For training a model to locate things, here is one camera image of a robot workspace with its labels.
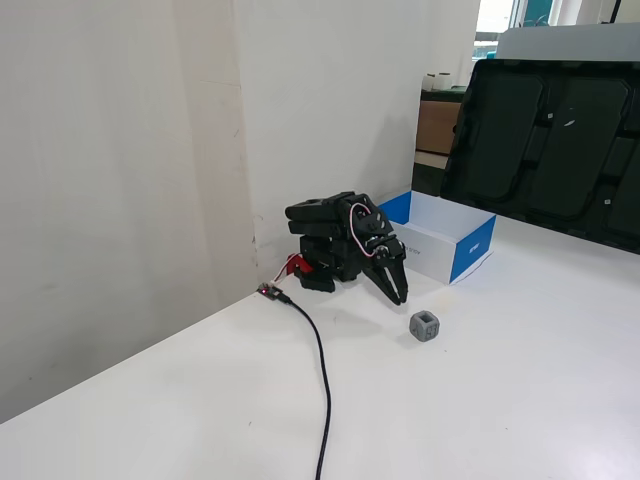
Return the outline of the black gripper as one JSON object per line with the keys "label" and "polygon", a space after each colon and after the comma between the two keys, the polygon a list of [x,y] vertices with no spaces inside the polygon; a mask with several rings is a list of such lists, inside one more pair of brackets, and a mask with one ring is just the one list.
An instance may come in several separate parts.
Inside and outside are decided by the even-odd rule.
{"label": "black gripper", "polygon": [[406,249],[385,212],[368,195],[347,192],[343,222],[348,260],[356,265],[394,304],[405,303],[408,282]]}

